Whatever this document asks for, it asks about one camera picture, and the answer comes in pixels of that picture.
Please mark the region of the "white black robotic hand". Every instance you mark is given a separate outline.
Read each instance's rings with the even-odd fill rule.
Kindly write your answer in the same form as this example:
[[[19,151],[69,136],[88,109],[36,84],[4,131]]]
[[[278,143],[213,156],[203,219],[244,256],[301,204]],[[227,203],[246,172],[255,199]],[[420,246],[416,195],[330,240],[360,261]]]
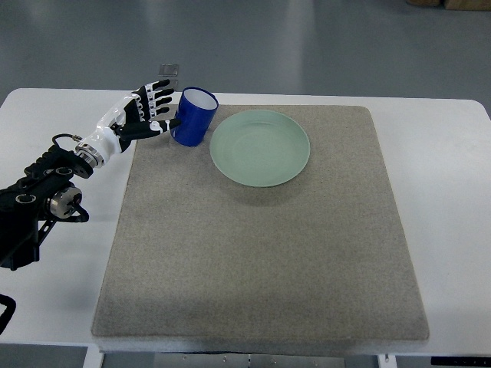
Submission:
[[[170,80],[164,79],[126,94],[103,115],[96,130],[79,142],[75,152],[88,161],[108,161],[133,140],[155,137],[179,126],[179,119],[150,121],[170,111],[173,93]]]

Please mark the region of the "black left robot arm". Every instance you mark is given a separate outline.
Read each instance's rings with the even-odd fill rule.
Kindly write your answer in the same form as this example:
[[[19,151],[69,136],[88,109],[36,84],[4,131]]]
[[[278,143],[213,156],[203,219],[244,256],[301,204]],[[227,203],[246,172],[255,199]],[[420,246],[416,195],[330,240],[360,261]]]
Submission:
[[[125,152],[134,140],[159,136],[180,125],[177,118],[160,120],[169,111],[175,81],[164,79],[131,91],[99,120],[86,137],[71,134],[75,148],[62,148],[59,135],[51,147],[24,170],[16,183],[1,190],[1,266],[15,271],[40,258],[40,247],[59,222],[84,223],[82,191],[71,181],[89,178],[110,158]]]

